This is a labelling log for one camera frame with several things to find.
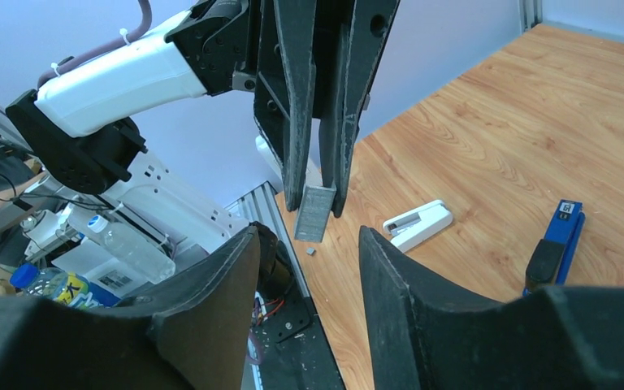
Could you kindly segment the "blue stapler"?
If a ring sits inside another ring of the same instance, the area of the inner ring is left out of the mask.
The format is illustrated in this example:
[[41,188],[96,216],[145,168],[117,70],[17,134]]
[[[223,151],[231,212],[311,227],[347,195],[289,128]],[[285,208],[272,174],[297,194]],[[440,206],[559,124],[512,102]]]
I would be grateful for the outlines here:
[[544,286],[566,282],[585,220],[582,202],[559,201],[527,263],[523,296]]

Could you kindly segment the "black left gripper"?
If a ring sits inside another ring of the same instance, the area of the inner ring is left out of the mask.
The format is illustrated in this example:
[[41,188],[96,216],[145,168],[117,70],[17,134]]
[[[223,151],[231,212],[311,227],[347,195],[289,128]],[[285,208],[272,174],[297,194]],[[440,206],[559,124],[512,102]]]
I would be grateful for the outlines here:
[[306,182],[313,119],[339,218],[353,149],[398,1],[200,1],[166,36],[210,96],[254,94],[262,136],[283,163],[286,208]]

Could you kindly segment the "grey staple strip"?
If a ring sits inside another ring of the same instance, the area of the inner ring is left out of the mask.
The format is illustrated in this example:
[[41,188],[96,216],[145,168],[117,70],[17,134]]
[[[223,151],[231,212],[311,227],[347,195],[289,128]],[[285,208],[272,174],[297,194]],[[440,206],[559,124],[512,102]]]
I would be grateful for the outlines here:
[[320,243],[326,231],[336,190],[323,186],[304,187],[293,235],[297,241]]

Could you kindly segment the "white stapler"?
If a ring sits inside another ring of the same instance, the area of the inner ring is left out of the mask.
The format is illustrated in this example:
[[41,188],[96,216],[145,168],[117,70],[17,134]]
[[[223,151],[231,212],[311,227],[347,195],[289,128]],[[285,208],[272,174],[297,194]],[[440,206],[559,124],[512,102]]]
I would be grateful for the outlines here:
[[453,223],[452,212],[441,200],[399,214],[383,223],[390,242],[403,254],[430,239]]

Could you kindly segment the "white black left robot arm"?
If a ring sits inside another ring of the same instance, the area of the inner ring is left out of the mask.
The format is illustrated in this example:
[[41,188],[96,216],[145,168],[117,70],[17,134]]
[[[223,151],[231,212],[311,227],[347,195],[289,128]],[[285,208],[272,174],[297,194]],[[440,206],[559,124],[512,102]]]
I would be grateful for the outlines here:
[[281,166],[287,209],[303,199],[311,124],[319,120],[323,186],[340,217],[359,121],[396,1],[200,1],[152,27],[141,24],[42,74],[6,116],[55,178],[108,193],[131,178],[145,141],[136,113],[232,90],[253,94],[253,116]]

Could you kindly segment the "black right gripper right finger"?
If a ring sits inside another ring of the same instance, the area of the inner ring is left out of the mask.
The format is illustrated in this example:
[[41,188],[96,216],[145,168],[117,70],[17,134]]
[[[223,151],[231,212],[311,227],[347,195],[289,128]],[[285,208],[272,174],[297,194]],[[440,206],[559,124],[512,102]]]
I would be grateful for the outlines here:
[[433,354],[445,351],[460,335],[456,320],[500,302],[413,260],[374,228],[362,226],[358,239],[375,388],[439,388]]

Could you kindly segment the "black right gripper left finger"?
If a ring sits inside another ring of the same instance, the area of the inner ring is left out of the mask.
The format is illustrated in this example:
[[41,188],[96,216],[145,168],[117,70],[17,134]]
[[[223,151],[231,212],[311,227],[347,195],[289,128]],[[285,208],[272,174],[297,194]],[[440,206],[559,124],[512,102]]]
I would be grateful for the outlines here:
[[240,388],[259,262],[258,230],[250,225],[202,262],[123,299],[117,314],[148,321],[112,387]]

